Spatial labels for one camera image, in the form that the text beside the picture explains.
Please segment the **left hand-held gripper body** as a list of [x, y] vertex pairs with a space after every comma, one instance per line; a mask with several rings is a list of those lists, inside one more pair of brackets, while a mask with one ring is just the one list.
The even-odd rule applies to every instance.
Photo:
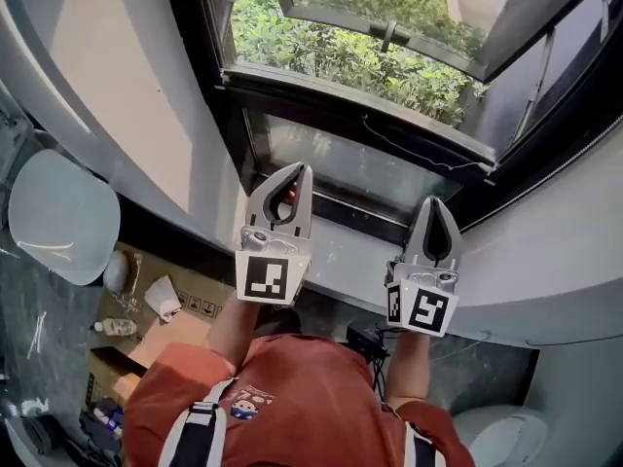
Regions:
[[242, 301], [292, 306], [312, 259], [312, 242], [287, 233], [244, 226], [236, 252], [237, 294]]

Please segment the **clear plastic water bottle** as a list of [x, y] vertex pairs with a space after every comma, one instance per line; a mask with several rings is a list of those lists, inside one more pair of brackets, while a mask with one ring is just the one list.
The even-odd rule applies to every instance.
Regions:
[[136, 333], [137, 326], [130, 319], [105, 318], [95, 321], [92, 328], [99, 334], [108, 337], [129, 337]]

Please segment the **person's left forearm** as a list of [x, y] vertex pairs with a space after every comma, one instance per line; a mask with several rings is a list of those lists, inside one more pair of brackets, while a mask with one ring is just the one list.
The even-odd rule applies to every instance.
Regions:
[[207, 334], [207, 348], [238, 369], [253, 339], [260, 307], [257, 303], [241, 301], [233, 295], [226, 301]]

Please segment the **dark-framed glass window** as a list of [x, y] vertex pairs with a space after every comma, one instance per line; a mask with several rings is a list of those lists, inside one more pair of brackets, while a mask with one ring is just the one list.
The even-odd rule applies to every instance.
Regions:
[[[322, 80], [320, 78], [316, 78], [315, 76], [295, 71], [268, 65], [255, 65], [248, 61], [239, 60], [236, 57], [233, 26], [230, 22], [230, 18], [233, 16], [231, 5], [228, 3], [228, 0], [215, 1], [219, 10], [217, 21], [219, 25], [220, 38], [226, 48], [225, 56], [229, 69], [241, 71], [264, 82], [285, 84], [287, 86], [303, 90], [317, 90], [343, 99], [350, 99], [359, 104], [372, 105], [376, 109], [386, 110], [394, 117], [400, 118], [410, 124], [420, 126], [430, 131], [435, 140], [449, 140], [452, 149], [460, 154], [460, 162], [452, 165], [452, 171], [460, 171], [464, 168], [473, 167], [484, 174], [492, 174], [499, 170], [500, 164], [505, 157], [505, 150], [495, 148], [491, 143], [477, 141], [472, 135], [464, 132], [461, 127], [466, 113], [474, 106], [475, 103], [465, 109], [460, 125], [453, 127], [430, 118], [421, 112], [403, 107], [393, 101], [385, 100], [367, 91], [345, 87], [338, 83]], [[582, 0], [554, 28], [552, 28], [549, 33], [543, 36], [531, 47], [539, 46], [545, 52], [549, 52], [554, 45], [556, 31], [562, 25], [563, 21], [573, 12], [579, 11], [586, 7], [590, 1], [592, 0]], [[598, 26], [602, 32], [607, 32], [614, 17], [615, 0], [598, 1], [601, 6], [598, 17]], [[495, 79], [488, 83], [478, 82], [489, 87]]]

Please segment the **person's red shirt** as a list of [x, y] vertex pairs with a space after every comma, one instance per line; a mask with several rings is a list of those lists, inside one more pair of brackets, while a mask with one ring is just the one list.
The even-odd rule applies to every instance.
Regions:
[[238, 369], [208, 348], [168, 345], [125, 407], [131, 467], [157, 467], [176, 418], [220, 382], [222, 467], [475, 467], [445, 411], [384, 410], [359, 354], [298, 335], [253, 341]]

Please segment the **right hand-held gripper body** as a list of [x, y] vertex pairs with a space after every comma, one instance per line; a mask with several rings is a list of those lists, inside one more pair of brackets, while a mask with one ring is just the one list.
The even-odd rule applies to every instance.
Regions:
[[458, 272], [389, 262], [385, 278], [389, 327], [441, 338], [458, 305]]

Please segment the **open glass window sash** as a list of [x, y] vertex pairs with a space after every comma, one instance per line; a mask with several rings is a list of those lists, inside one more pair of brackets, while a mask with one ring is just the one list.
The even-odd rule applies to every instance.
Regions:
[[369, 34], [395, 20], [411, 34], [402, 49], [482, 83], [505, 71], [582, 0], [277, 0], [288, 18]]

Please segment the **white soft bundle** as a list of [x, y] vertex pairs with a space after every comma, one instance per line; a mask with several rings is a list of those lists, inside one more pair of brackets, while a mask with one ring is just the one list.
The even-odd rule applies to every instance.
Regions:
[[128, 273], [128, 256], [124, 251], [115, 250], [103, 272], [103, 285], [112, 293], [120, 293], [125, 287]]

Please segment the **grey clothes pile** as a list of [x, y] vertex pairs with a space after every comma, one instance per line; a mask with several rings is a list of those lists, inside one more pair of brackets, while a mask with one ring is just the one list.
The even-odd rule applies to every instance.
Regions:
[[88, 431], [120, 439], [125, 425], [124, 409], [113, 398], [105, 397], [87, 404], [81, 412], [81, 423]]

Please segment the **white crumpled cloth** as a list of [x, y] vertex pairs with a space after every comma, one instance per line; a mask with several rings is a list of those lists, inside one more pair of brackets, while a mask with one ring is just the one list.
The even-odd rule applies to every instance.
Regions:
[[169, 323], [181, 310], [181, 304], [168, 275], [157, 279], [144, 294], [145, 303], [164, 323]]

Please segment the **person's right forearm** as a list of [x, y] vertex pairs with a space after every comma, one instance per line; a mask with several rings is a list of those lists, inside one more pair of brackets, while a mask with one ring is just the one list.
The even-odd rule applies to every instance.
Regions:
[[403, 332], [391, 355], [385, 381], [385, 403], [398, 410], [406, 403], [425, 401], [430, 382], [431, 337]]

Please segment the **closed cardboard box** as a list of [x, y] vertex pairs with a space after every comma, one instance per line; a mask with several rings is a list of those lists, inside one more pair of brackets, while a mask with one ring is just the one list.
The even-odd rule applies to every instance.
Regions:
[[[233, 292], [227, 284], [125, 243], [117, 243], [116, 249], [128, 257], [127, 283], [118, 295], [106, 288], [101, 291], [93, 321], [130, 320], [135, 331], [123, 336], [92, 331], [84, 409], [105, 398], [123, 406], [168, 344], [204, 342], [210, 326]], [[145, 301], [147, 290], [164, 277], [170, 280], [181, 304], [181, 309], [168, 322]]]

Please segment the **black waist controller box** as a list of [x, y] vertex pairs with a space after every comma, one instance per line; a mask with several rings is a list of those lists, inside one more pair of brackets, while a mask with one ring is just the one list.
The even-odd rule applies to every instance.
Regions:
[[345, 346], [361, 355], [367, 363], [387, 357], [386, 348], [381, 343], [370, 339], [351, 325], [347, 326]]

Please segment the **green shrubs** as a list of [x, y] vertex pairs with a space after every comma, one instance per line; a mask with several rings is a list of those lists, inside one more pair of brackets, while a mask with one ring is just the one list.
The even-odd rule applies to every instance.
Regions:
[[328, 24], [286, 18], [277, 0], [237, 0], [237, 59], [367, 91], [457, 127], [487, 86], [424, 55]]

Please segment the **white oval bathtub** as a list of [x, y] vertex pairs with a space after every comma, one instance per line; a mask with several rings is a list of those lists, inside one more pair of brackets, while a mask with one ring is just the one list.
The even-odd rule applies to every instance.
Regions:
[[113, 189], [53, 150], [26, 161], [13, 184], [9, 228], [16, 246], [64, 280], [96, 281], [118, 239]]

